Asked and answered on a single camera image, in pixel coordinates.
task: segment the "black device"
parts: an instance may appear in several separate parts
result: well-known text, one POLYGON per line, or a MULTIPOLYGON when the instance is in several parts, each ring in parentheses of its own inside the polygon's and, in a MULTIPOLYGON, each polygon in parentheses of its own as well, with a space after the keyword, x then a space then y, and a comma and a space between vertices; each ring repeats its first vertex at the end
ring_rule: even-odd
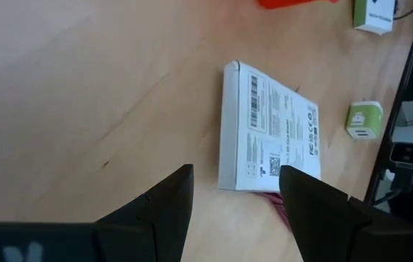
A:
POLYGON ((186 164, 94 223, 0 223, 0 261, 178 262, 192 200, 186 164))
POLYGON ((413 261, 413 225, 293 167, 280 192, 304 262, 413 261))

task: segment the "green cube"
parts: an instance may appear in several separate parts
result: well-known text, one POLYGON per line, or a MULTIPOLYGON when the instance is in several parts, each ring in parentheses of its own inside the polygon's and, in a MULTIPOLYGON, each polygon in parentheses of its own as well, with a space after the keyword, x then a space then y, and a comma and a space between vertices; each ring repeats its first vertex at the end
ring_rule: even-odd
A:
POLYGON ((355 139, 375 139, 381 133, 384 111, 377 101, 352 103, 345 129, 355 139))

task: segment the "qr code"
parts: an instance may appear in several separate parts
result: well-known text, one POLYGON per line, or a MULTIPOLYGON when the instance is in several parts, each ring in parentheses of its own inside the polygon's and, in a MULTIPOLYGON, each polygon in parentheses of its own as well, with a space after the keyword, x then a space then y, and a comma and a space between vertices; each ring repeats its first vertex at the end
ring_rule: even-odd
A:
POLYGON ((270 175, 279 176, 280 158, 270 157, 270 175))

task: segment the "black cable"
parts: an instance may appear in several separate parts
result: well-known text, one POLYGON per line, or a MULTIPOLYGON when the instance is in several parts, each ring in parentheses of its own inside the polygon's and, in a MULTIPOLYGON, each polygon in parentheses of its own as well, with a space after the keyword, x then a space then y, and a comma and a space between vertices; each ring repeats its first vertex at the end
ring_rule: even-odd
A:
POLYGON ((413 8, 412 10, 408 11, 407 13, 401 15, 400 17, 394 17, 394 20, 400 20, 402 18, 408 17, 409 15, 413 14, 413 8))

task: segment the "small white box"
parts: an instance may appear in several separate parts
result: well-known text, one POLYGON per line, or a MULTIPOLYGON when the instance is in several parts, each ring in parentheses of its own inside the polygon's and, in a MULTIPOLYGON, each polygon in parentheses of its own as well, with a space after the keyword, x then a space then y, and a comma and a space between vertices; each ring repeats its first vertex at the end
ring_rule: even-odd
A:
POLYGON ((318 106, 245 63, 224 68, 220 189, 279 192, 280 166, 320 179, 318 106))
POLYGON ((355 0, 354 27, 382 35, 393 30, 396 0, 355 0))

